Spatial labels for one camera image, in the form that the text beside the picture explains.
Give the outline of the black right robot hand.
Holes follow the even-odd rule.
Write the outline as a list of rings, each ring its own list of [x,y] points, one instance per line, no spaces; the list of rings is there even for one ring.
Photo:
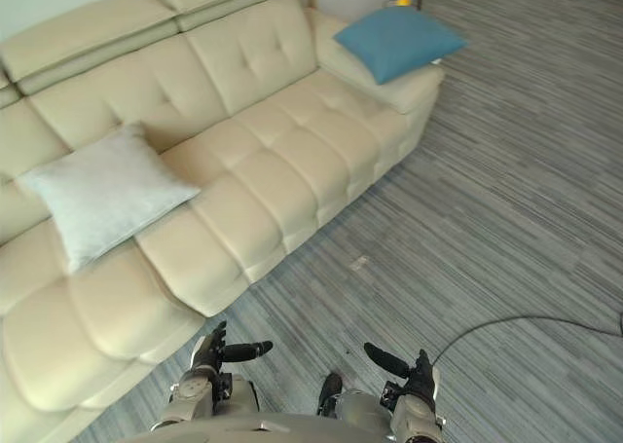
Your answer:
[[[385,383],[380,397],[381,406],[394,411],[401,396],[411,395],[421,400],[432,413],[436,411],[434,368],[425,350],[420,349],[413,366],[369,342],[364,344],[364,351],[376,365],[386,372],[406,380],[402,386],[390,381]]]

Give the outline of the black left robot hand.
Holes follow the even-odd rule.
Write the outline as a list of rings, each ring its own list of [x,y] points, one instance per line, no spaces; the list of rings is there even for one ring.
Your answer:
[[[223,363],[241,363],[259,358],[274,347],[272,341],[227,345],[227,321],[221,321],[207,336],[202,336],[191,355],[190,368],[211,367],[220,371]]]

